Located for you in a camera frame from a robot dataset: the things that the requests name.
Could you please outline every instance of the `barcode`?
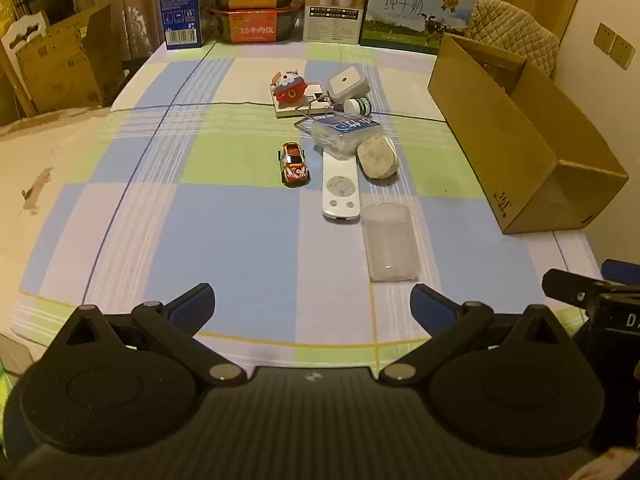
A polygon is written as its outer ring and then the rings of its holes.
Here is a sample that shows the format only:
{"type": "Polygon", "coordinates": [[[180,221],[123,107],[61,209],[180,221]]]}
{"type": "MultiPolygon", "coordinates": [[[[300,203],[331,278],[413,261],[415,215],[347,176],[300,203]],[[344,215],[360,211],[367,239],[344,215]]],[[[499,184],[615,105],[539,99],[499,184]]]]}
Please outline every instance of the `barcode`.
{"type": "Polygon", "coordinates": [[[195,28],[185,30],[168,30],[165,32],[167,46],[188,45],[197,43],[198,36],[195,28]]]}

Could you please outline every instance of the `remote control button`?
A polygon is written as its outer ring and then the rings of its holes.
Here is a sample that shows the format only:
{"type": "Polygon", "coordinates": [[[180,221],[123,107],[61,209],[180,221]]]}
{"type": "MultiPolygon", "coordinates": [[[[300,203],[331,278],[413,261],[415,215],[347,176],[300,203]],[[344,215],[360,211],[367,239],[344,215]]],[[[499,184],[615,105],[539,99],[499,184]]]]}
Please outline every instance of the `remote control button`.
{"type": "Polygon", "coordinates": [[[356,192],[354,183],[345,176],[334,176],[326,183],[326,188],[335,196],[347,197],[356,192]]]}

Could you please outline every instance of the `white soap bar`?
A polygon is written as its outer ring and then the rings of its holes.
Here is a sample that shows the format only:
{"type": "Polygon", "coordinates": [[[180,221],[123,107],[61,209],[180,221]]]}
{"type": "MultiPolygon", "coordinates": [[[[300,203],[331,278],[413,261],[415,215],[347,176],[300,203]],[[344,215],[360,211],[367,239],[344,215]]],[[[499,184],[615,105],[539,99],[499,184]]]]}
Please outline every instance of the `white soap bar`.
{"type": "Polygon", "coordinates": [[[369,93],[367,77],[354,66],[340,72],[329,81],[329,95],[340,103],[352,97],[363,97],[369,93]]]}
{"type": "Polygon", "coordinates": [[[387,136],[375,136],[358,146],[358,160],[369,178],[388,178],[398,171],[398,154],[387,136]]]}

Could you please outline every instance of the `table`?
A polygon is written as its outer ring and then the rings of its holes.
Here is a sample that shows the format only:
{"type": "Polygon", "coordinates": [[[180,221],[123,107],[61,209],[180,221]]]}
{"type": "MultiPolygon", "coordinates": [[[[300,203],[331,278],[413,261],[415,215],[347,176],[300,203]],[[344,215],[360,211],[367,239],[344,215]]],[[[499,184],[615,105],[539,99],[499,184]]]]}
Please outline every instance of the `table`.
{"type": "MultiPolygon", "coordinates": [[[[423,342],[409,310],[414,282],[370,283],[360,225],[322,216],[321,154],[295,119],[267,106],[271,77],[288,69],[326,81],[354,64],[367,75],[401,167],[383,185],[360,176],[362,204],[409,206],[420,282],[521,312],[545,302],[540,281],[551,267],[599,276],[581,232],[501,234],[428,93],[434,62],[297,41],[160,48],[40,211],[12,330],[48,344],[75,305],[128,312],[209,282],[216,313],[196,337],[249,371],[364,365],[376,374],[423,342]],[[301,189],[280,182],[277,151],[289,140],[316,177],[301,189]]],[[[579,324],[577,309],[546,302],[579,324]]]]}

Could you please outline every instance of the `cardboard box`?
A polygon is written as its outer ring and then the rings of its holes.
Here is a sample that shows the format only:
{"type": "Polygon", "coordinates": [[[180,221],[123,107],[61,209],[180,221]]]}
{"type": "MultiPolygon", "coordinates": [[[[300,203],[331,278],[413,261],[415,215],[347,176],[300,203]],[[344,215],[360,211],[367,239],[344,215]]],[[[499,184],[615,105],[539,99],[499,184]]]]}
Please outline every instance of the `cardboard box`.
{"type": "Polygon", "coordinates": [[[585,227],[628,179],[595,126],[523,57],[447,34],[429,92],[503,233],[585,227]]]}
{"type": "Polygon", "coordinates": [[[124,81],[108,5],[51,25],[16,57],[39,113],[102,105],[124,81]]]}
{"type": "Polygon", "coordinates": [[[160,0],[167,49],[201,47],[214,30],[213,6],[214,0],[160,0]]]}
{"type": "Polygon", "coordinates": [[[357,44],[366,0],[305,0],[305,41],[357,44]]]}
{"type": "Polygon", "coordinates": [[[367,0],[360,44],[437,54],[447,32],[463,34],[476,0],[367,0]]]}

